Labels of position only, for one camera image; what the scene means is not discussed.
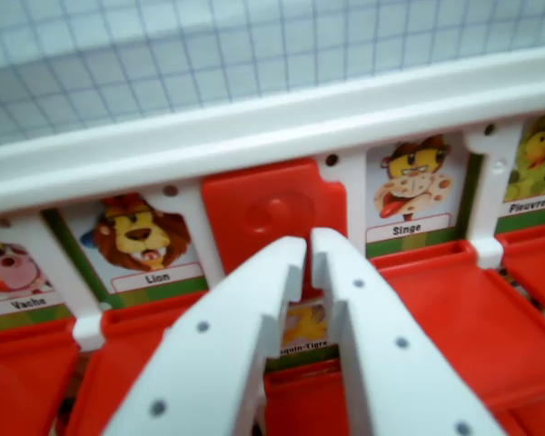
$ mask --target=lion mane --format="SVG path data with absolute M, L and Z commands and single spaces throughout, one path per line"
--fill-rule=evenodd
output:
M 183 221 L 183 217 L 177 213 L 158 213 L 153 211 L 154 225 L 161 227 L 170 238 L 170 244 L 166 248 L 163 257 L 162 266 L 165 268 L 173 261 L 179 258 L 188 248 L 191 242 L 190 234 Z M 104 234 L 103 227 L 109 229 L 108 234 Z M 94 229 L 94 243 L 99 249 L 99 253 L 111 264 L 126 268 L 128 270 L 139 270 L 149 272 L 151 267 L 137 262 L 127 253 L 122 253 L 115 245 L 116 230 L 113 224 L 110 224 L 104 216 L 97 222 Z

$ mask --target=lion text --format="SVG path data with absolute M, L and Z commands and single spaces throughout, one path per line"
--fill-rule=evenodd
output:
M 145 276 L 145 281 L 148 283 L 170 282 L 171 280 L 170 274 L 148 274 Z

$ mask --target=red plastic tray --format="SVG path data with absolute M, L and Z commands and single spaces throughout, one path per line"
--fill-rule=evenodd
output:
M 491 408 L 545 393 L 545 319 L 466 242 L 372 262 L 451 365 Z
M 503 265 L 510 275 L 545 306 L 545 225 L 503 233 Z
M 264 377 L 268 436 L 349 434 L 339 360 Z
M 0 332 L 0 435 L 48 434 L 79 357 L 73 325 Z
M 545 398 L 512 411 L 515 419 L 531 436 L 545 436 Z
M 204 292 L 110 311 L 102 329 L 106 343 L 87 368 L 67 436 L 99 435 L 172 325 Z

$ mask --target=monkey face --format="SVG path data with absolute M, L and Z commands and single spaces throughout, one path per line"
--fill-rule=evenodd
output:
M 414 176 L 435 173 L 444 162 L 444 150 L 431 148 L 417 150 L 390 160 L 390 177 Z

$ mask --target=blue grid lines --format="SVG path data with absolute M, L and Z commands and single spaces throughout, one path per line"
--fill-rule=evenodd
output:
M 5 3 L 0 144 L 545 45 L 535 0 Z

